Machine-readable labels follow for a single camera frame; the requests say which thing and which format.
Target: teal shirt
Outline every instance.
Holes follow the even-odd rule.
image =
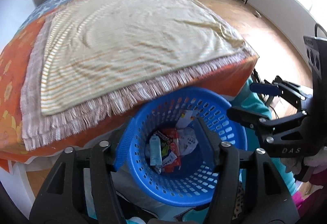
[[[231,102],[232,106],[240,106],[245,110],[251,110],[257,113],[261,113],[263,115],[268,116],[271,119],[271,112],[268,107],[264,105],[264,103],[259,99],[256,93],[252,93],[250,91],[250,84],[252,84],[252,80],[249,78],[241,92],[237,95],[237,97]],[[254,151],[259,146],[259,141],[257,136],[252,129],[245,129],[246,138],[247,138],[247,150]],[[285,172],[285,165],[283,165],[279,158],[271,158],[272,162],[276,166],[278,172],[282,176],[289,192],[291,195],[296,193],[295,187],[295,179],[293,174]]]

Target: metal screw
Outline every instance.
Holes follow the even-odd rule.
[[[266,141],[267,141],[268,144],[272,144],[274,142],[274,139],[271,136],[268,136],[266,138]]]
[[[65,149],[65,153],[66,153],[66,154],[72,153],[73,151],[74,151],[74,148],[73,148],[73,147],[67,147],[67,148]]]
[[[99,146],[100,147],[107,147],[109,146],[109,142],[107,140],[103,140],[99,143]]]
[[[232,144],[229,143],[228,141],[223,141],[223,142],[221,142],[221,145],[222,145],[223,147],[231,147],[231,146],[232,146]]]
[[[257,151],[257,153],[260,154],[260,155],[265,154],[265,150],[264,150],[263,148],[257,148],[256,151]]]

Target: candy wrapper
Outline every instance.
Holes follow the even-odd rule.
[[[157,131],[154,134],[161,139],[162,171],[173,172],[174,167],[181,165],[177,130],[167,128],[162,129],[162,133]]]

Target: bed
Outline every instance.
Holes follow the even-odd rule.
[[[35,157],[51,156],[61,152],[68,146],[84,147],[91,140],[120,127],[128,116],[133,116],[146,100],[138,101],[131,109],[125,112],[106,116],[97,126],[88,128],[64,139],[53,141],[46,146],[27,151],[22,139],[22,113],[20,109],[20,91],[25,79],[29,56],[35,43],[38,32],[45,23],[47,15],[55,9],[76,0],[46,0],[38,6],[27,20],[21,25],[15,37],[5,47],[0,56],[0,91],[3,92],[0,104],[0,166],[9,170],[9,161],[31,162]],[[186,85],[195,85],[207,88],[218,94],[233,99],[247,78],[251,74],[258,55],[247,46],[242,58],[233,62],[225,61],[209,69],[192,81],[184,85],[177,85],[174,89]]]

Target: pink cloth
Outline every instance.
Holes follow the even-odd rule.
[[[293,202],[296,205],[296,208],[299,210],[299,208],[301,207],[302,203],[303,203],[303,198],[302,198],[302,194],[297,191],[293,196],[292,196]]]
[[[310,183],[314,185],[323,185],[325,186],[327,183],[327,170],[324,170],[320,173],[313,174],[309,180]],[[305,213],[315,204],[319,195],[323,192],[322,189],[315,191],[312,193],[307,199],[303,200],[302,195],[299,191],[297,191],[292,199],[298,209],[300,217],[303,217]]]

